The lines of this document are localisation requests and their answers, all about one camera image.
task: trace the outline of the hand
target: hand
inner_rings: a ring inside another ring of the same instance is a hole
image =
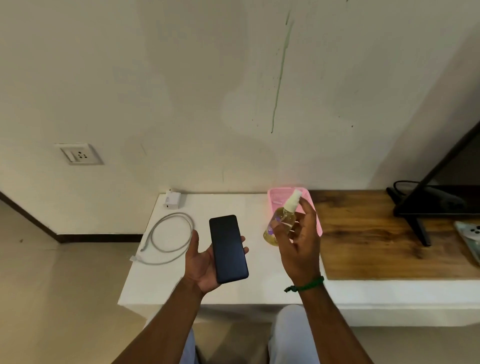
[[[287,233],[285,225],[275,220],[270,225],[278,242],[283,268],[296,286],[304,286],[321,275],[317,214],[303,197],[300,204],[305,214],[295,213],[297,222],[292,231]]]
[[[198,252],[198,232],[192,231],[192,239],[185,254],[185,275],[184,278],[196,283],[202,294],[205,295],[220,286],[216,281],[215,262],[213,258],[213,247],[210,245],[203,253]]]

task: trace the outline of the wooden shelf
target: wooden shelf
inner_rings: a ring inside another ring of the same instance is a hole
[[[480,266],[453,226],[423,219],[423,247],[385,191],[311,191],[323,229],[328,279],[480,279]],[[480,218],[472,219],[475,223]]]

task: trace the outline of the skirting board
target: skirting board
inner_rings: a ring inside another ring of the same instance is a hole
[[[2,192],[0,192],[0,201],[6,203],[59,243],[139,243],[142,239],[142,234],[56,234]]]

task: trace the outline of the forearm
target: forearm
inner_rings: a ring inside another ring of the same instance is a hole
[[[194,283],[182,278],[158,314],[113,364],[178,364],[202,297]]]
[[[320,363],[372,363],[323,285],[300,292],[300,297]]]

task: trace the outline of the spray bottle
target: spray bottle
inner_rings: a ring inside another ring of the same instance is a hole
[[[293,191],[292,196],[288,198],[288,200],[285,202],[283,207],[279,207],[278,209],[275,210],[270,222],[272,222],[273,220],[276,220],[284,224],[285,230],[288,233],[292,228],[293,224],[295,224],[295,220],[296,220],[295,210],[299,205],[300,197],[301,197],[301,191],[299,190]],[[272,244],[274,246],[278,246],[278,242],[276,241],[275,235],[273,234],[273,229],[270,226],[270,222],[268,223],[267,229],[264,232],[264,239],[267,241],[267,243]]]

